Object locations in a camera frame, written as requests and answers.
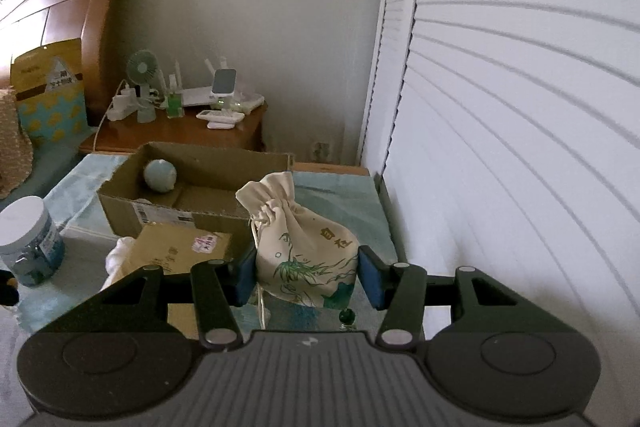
pink sticker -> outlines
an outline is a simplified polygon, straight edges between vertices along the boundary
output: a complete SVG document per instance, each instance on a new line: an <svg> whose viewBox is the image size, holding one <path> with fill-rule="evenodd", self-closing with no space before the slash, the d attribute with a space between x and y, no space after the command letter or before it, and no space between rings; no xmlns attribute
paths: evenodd
<svg viewBox="0 0 640 427"><path fill-rule="evenodd" d="M202 237L196 237L196 239L193 241L191 250L197 253L211 253L216 247L217 242L217 235L203 235Z"/></svg>

circular pad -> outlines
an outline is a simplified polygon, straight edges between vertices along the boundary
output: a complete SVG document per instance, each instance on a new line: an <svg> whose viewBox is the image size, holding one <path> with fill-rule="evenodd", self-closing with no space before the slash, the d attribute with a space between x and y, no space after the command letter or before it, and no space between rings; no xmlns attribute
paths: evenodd
<svg viewBox="0 0 640 427"><path fill-rule="evenodd" d="M551 344L529 333L500 333L484 341L482 359L507 375L535 375L556 359Z"/></svg>
<svg viewBox="0 0 640 427"><path fill-rule="evenodd" d="M45 332L18 353L20 383L39 410L66 418L108 419L160 402L191 368L190 342L161 332Z"/></svg>

green fan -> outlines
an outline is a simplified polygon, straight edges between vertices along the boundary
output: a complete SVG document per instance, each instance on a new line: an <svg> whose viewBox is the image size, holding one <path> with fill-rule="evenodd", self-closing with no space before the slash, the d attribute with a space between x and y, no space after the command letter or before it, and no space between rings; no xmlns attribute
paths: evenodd
<svg viewBox="0 0 640 427"><path fill-rule="evenodd" d="M149 50L140 50L129 57L127 61L127 77L131 82L140 86L140 97L148 98L149 83L157 78L166 95L164 75L158 64L158 58Z"/></svg>
<svg viewBox="0 0 640 427"><path fill-rule="evenodd" d="M149 50L140 50L131 55L127 61L127 78L137 86L140 86L138 123L154 121L156 119L156 108L151 99L149 83L157 78L162 87L162 93L166 95L164 75L156 56Z"/></svg>

light blue bedsheet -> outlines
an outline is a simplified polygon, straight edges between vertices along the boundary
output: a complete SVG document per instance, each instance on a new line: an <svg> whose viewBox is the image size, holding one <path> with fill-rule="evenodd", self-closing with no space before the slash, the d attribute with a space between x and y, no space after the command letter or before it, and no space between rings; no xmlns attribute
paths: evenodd
<svg viewBox="0 0 640 427"><path fill-rule="evenodd" d="M61 230L66 254L49 281L32 289L20 288L17 317L25 330L40 329L100 290L107 277L104 260L117 237L96 190L125 159L88 155L45 198ZM298 203L350 229L361 244L369 245L385 262L397 260L372 178L317 172L294 172L293 178ZM377 329L382 314L369 306L359 283L350 305L359 328ZM271 311L270 329L334 330L339 326L335 310L304 309L273 298L267 299L267 308ZM235 312L240 319L242 309Z"/></svg>

bed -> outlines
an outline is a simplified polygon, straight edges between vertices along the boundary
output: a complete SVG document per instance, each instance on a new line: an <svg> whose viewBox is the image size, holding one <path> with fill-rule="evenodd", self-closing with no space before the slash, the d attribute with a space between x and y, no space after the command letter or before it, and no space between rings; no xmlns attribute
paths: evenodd
<svg viewBox="0 0 640 427"><path fill-rule="evenodd" d="M0 0L0 89L10 87L16 57L54 42L80 39L87 117L89 125L96 125L122 78L113 46L116 1ZM76 136L36 150L31 176L0 200L0 210L30 194L44 197L78 163L78 147L85 138Z"/></svg>
<svg viewBox="0 0 640 427"><path fill-rule="evenodd" d="M117 237L111 232L96 190L125 159L120 155L87 155L45 198L65 241L65 261L49 281L35 289L21 288L21 301L12 314L0 310L0 363L4 366L0 377L0 425L18 425L31 412L15 374L15 356L28 334L94 295L107 277L104 259ZM298 203L347 226L386 263L398 259L373 178L299 171L293 176ZM292 312L291 306L268 299L267 308L272 314L268 328L335 330L339 325L338 311ZM359 283L350 307L356 312L359 329L378 329L384 312L368 305ZM234 315L243 334L258 327L257 315L248 307L234 309Z"/></svg>

